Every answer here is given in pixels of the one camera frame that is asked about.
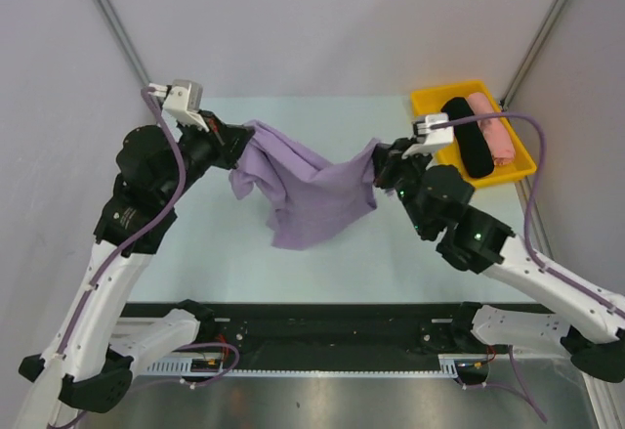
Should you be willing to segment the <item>purple t shirt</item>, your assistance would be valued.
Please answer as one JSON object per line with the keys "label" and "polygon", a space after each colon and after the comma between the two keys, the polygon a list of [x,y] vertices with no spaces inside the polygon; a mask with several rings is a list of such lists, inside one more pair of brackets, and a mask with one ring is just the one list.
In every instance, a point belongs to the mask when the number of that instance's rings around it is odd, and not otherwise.
{"label": "purple t shirt", "polygon": [[229,182],[239,200],[258,189],[269,201],[273,247],[314,247],[377,208],[376,139],[350,160],[332,163],[266,123],[252,120],[247,125],[254,135]]}

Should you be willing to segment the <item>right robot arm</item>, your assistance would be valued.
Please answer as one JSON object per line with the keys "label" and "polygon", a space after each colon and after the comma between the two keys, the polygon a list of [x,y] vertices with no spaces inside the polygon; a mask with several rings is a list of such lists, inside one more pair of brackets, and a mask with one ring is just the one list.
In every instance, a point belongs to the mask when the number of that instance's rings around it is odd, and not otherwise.
{"label": "right robot arm", "polygon": [[474,188],[452,165],[433,165],[409,139],[373,151],[374,184],[392,191],[419,238],[432,241],[452,268],[498,280],[548,314],[506,313],[469,304],[450,327],[452,344],[523,346],[570,359],[609,383],[624,380],[624,297],[595,285],[534,250],[526,237],[471,205]]}

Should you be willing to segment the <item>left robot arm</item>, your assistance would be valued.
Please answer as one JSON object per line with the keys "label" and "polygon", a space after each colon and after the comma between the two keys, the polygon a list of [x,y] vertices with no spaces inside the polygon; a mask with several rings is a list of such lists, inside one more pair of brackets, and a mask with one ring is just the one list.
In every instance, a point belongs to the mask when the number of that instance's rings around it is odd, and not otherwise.
{"label": "left robot arm", "polygon": [[16,427],[66,428],[82,411],[107,412],[153,363],[180,348],[202,351],[214,343],[213,311],[192,300],[144,331],[112,337],[132,288],[177,219],[175,203],[209,168],[235,168],[255,133],[210,111],[200,118],[206,129],[181,125],[179,138],[163,123],[125,136],[80,289],[52,343],[21,362],[19,373],[32,386]]}

